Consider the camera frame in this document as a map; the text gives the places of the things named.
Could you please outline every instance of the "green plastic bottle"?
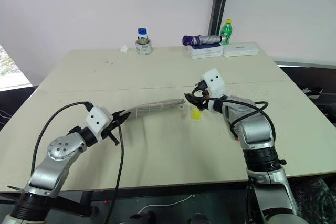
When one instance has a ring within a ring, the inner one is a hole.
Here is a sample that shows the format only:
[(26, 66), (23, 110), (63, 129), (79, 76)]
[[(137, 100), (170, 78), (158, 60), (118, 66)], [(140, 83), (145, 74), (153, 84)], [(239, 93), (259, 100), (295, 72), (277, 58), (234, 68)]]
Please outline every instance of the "green plastic bottle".
[(220, 35), (225, 37), (226, 40), (222, 45), (228, 45), (230, 43), (230, 37), (232, 34), (232, 26), (231, 26), (231, 19), (227, 19), (225, 25), (222, 27), (220, 31)]

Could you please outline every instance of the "white box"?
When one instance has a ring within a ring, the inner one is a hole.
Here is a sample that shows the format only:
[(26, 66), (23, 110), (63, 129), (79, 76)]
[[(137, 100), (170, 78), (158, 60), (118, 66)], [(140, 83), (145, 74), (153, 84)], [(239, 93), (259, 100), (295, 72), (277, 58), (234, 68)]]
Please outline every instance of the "white box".
[(191, 58), (193, 59), (218, 57), (218, 56), (223, 55), (222, 45), (218, 47), (209, 47), (209, 48), (201, 48), (201, 49), (194, 49), (192, 46), (188, 46), (188, 50), (191, 55)]
[(232, 45), (224, 45), (223, 56), (243, 56), (257, 55), (259, 48), (254, 43), (238, 43)]

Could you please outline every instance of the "blue bottle cap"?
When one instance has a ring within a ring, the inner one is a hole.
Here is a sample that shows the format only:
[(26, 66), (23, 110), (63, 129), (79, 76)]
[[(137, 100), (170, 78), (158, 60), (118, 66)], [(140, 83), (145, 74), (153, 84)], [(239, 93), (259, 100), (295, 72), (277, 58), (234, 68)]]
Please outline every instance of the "blue bottle cap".
[(139, 34), (147, 34), (146, 28), (138, 28), (138, 33)]

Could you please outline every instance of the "table surface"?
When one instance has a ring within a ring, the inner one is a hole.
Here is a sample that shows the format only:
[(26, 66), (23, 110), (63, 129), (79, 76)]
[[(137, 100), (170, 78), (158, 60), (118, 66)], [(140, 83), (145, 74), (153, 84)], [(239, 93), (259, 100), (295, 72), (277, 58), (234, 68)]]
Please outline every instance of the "table surface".
[[(90, 100), (115, 112), (132, 106), (182, 98), (199, 77), (216, 67), (228, 94), (266, 100), (277, 131), (276, 149), (288, 176), (336, 171), (336, 130), (313, 103), (261, 50), (255, 56), (192, 60), (183, 47), (155, 48), (148, 56), (131, 50), (72, 51), (43, 81), (0, 132), (0, 191), (24, 187), (38, 134), (60, 107)], [(173, 108), (122, 125), (125, 160), (121, 188), (246, 180), (240, 144), (219, 114)], [(85, 125), (83, 106), (67, 109), (47, 129), (37, 156), (76, 125)], [(115, 187), (120, 147), (96, 144), (73, 164), (63, 190)]]

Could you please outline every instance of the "yellow plastic piece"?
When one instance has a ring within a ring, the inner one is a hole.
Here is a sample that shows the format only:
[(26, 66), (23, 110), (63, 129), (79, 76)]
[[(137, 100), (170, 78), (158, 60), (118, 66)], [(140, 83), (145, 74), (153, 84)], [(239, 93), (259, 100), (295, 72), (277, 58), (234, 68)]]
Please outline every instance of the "yellow plastic piece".
[(193, 113), (194, 120), (200, 120), (201, 119), (201, 112), (197, 107), (194, 107), (194, 113)]

